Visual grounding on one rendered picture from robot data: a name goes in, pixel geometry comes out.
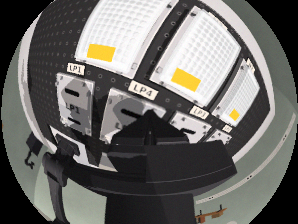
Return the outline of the white operator panel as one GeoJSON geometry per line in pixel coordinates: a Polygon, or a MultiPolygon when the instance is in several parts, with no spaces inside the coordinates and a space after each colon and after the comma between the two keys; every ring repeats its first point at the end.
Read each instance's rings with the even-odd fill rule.
{"type": "Polygon", "coordinates": [[[105,169],[105,171],[117,172],[116,168],[113,168],[112,163],[110,163],[108,156],[106,156],[106,153],[104,152],[102,152],[100,165],[98,165],[98,169],[105,169]]]}

